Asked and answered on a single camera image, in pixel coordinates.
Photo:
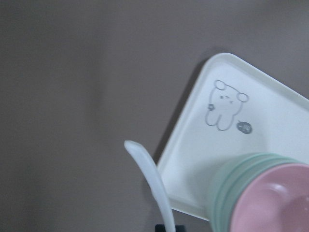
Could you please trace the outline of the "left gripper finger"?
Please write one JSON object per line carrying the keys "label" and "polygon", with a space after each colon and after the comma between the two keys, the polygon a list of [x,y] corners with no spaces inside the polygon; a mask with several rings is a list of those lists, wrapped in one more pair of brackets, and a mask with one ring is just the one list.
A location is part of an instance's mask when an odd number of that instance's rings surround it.
{"label": "left gripper finger", "polygon": [[[163,224],[157,224],[155,226],[155,232],[166,232],[165,226]],[[184,225],[176,225],[175,232],[185,232]]]}

